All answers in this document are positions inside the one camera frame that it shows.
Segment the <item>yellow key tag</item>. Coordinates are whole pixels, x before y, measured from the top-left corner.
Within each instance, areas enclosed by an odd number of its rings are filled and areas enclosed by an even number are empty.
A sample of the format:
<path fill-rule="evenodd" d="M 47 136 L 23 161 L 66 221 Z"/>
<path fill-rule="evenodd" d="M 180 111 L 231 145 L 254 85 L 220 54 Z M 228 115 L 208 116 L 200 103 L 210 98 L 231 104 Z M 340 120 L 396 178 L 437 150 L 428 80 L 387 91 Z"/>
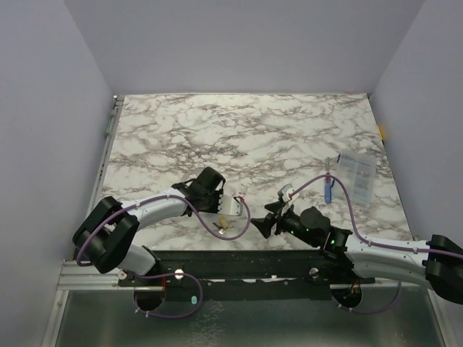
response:
<path fill-rule="evenodd" d="M 219 218 L 219 223 L 220 223 L 221 228 L 224 229 L 224 230 L 227 230 L 227 229 L 230 228 L 230 222 L 228 221 L 228 219 L 224 215 L 222 215 Z"/>

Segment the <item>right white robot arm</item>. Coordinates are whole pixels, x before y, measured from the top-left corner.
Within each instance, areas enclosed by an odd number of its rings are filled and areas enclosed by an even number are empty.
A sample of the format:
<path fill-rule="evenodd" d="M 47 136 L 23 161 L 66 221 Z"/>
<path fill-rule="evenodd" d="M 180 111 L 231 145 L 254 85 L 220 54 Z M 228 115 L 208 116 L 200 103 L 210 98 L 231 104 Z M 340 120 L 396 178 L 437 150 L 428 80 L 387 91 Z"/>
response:
<path fill-rule="evenodd" d="M 251 224 L 269 238 L 289 233 L 319 249 L 335 262 L 332 273 L 337 281 L 358 278 L 386 278 L 413 283 L 435 291 L 442 299 L 462 303 L 462 248 L 446 236 L 432 235 L 429 241 L 387 241 L 358 237 L 352 231 L 331 225 L 316 207 L 300 214 L 281 202 L 266 205 L 263 218 Z"/>

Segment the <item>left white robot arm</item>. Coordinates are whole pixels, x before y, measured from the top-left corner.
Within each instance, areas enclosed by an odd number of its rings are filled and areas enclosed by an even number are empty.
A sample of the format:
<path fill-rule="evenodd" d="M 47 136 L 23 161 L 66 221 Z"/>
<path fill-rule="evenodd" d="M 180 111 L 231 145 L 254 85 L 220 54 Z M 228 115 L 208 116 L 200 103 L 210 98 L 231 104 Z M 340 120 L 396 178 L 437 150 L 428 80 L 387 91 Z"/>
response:
<path fill-rule="evenodd" d="M 218 171 L 206 167 L 198 177 L 144 200 L 103 198 L 72 238 L 77 264 L 92 265 L 103 274 L 118 268 L 134 273 L 144 285 L 154 284 L 161 273 L 160 259 L 147 247 L 133 244 L 136 233 L 169 218 L 191 216 L 194 211 L 218 213 L 225 182 Z"/>

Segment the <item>clear plastic organizer box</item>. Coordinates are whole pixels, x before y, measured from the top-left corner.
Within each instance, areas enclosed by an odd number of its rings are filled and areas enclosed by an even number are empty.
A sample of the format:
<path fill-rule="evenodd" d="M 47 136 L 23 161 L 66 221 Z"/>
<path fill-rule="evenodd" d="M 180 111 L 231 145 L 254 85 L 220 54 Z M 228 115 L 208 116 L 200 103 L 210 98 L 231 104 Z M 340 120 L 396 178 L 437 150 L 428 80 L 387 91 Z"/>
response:
<path fill-rule="evenodd" d="M 352 204 L 366 207 L 372 202 L 376 163 L 373 155 L 352 150 L 340 152 L 334 176 L 345 186 Z"/>

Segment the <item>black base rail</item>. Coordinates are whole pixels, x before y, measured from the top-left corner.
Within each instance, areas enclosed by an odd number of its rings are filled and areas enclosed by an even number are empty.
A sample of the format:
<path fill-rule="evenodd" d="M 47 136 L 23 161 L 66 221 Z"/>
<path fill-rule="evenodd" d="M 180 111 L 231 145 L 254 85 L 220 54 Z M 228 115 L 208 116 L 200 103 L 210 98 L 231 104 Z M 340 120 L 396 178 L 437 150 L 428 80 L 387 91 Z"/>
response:
<path fill-rule="evenodd" d="M 154 274 L 175 270 L 195 276 L 177 280 L 128 275 L 121 287 L 138 292 L 163 291 L 166 298 L 186 301 L 198 286 L 203 298 L 215 301 L 331 299 L 331 286 L 349 288 L 358 276 L 348 260 L 334 262 L 318 250 L 283 251 L 157 251 Z"/>

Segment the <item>left aluminium frame rail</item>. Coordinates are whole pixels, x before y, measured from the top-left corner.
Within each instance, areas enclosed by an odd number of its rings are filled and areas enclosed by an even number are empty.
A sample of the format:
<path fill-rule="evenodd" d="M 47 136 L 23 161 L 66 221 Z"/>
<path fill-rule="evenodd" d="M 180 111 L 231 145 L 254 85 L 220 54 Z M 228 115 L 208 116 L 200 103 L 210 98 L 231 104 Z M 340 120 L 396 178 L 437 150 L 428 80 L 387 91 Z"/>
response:
<path fill-rule="evenodd" d="M 109 116 L 109 122 L 107 124 L 106 131 L 104 132 L 105 141 L 104 141 L 104 145 L 102 149 L 102 155 L 101 155 L 100 163 L 97 169 L 96 178 L 95 178 L 91 196 L 90 196 L 90 202 L 89 202 L 84 220 L 87 219 L 89 214 L 92 212 L 93 208 L 97 205 L 98 198 L 101 195 L 104 178 L 105 178 L 107 167 L 109 164 L 109 158 L 110 158 L 112 147 L 114 144 L 122 108 L 124 105 L 124 100 L 125 100 L 124 95 L 114 96 L 114 106 Z"/>

